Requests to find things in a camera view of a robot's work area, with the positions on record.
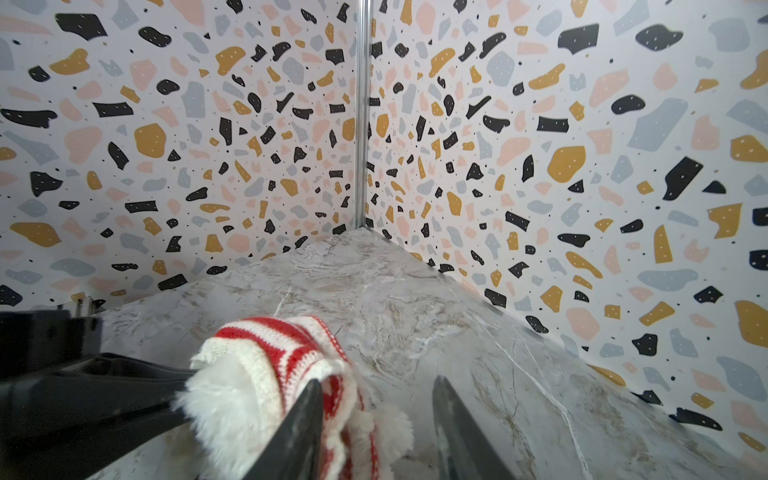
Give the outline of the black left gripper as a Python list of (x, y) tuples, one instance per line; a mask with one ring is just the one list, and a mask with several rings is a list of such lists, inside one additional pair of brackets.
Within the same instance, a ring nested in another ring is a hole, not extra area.
[(85, 358), (101, 341), (99, 316), (1, 313), (2, 478), (86, 479), (186, 423), (172, 403), (192, 371), (108, 353)]

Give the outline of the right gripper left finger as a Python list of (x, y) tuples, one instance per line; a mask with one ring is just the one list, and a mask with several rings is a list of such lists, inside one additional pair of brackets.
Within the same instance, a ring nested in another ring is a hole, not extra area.
[(243, 480), (319, 478), (323, 390), (311, 380)]

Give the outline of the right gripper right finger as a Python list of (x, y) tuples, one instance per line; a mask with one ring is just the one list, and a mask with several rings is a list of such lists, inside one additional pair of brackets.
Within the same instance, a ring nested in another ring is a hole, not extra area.
[(440, 479), (514, 479), (444, 376), (435, 379), (432, 405)]

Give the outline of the red white striped sweater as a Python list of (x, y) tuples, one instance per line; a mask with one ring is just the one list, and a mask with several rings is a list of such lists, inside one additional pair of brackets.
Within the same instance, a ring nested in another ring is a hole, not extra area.
[[(225, 353), (237, 353), (257, 348), (272, 362), (278, 383), (286, 387), (297, 381), (308, 368), (313, 353), (330, 359), (342, 359), (354, 370), (347, 355), (328, 326), (315, 316), (293, 317), (280, 320), (270, 317), (252, 317), (230, 322), (206, 340), (192, 357), (190, 366), (200, 354), (218, 358)], [(360, 385), (360, 402), (367, 409)]]

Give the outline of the white plush teddy bear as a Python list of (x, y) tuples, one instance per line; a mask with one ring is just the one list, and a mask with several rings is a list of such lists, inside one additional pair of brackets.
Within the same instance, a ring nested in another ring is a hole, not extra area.
[(393, 478), (393, 463), (414, 444), (408, 416), (392, 405), (363, 408), (348, 362), (318, 353), (310, 359), (297, 381), (282, 387), (272, 362), (257, 348), (195, 358), (198, 370), (175, 405), (191, 420), (204, 478), (243, 478), (312, 380), (320, 382), (330, 409), (321, 415), (320, 478)]

